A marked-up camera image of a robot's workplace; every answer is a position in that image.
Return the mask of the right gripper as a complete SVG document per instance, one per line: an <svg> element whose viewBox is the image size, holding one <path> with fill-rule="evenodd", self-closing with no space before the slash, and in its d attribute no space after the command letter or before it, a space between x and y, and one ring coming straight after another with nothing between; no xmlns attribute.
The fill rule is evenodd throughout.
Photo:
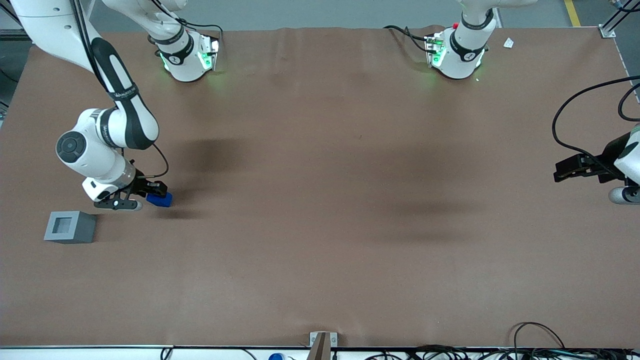
<svg viewBox="0 0 640 360"><path fill-rule="evenodd" d="M114 180L97 180L96 178L87 177L82 182L82 188L93 202L100 202L130 186L136 175L137 169L135 167L125 167L123 173ZM138 198L146 199L147 195L166 196L168 189L167 185L160 180L143 180L141 188L130 188L128 190L128 197L137 196Z"/></svg>

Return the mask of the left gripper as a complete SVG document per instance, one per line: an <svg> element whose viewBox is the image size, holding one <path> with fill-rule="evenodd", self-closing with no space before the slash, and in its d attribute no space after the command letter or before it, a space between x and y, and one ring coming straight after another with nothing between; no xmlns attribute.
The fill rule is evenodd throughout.
<svg viewBox="0 0 640 360"><path fill-rule="evenodd" d="M555 164L554 183L564 182L571 178L598 177L599 183L612 180L629 180L640 182L640 132L630 131L606 144L599 160L614 171L610 174L601 168L591 157L584 153L576 153Z"/></svg>

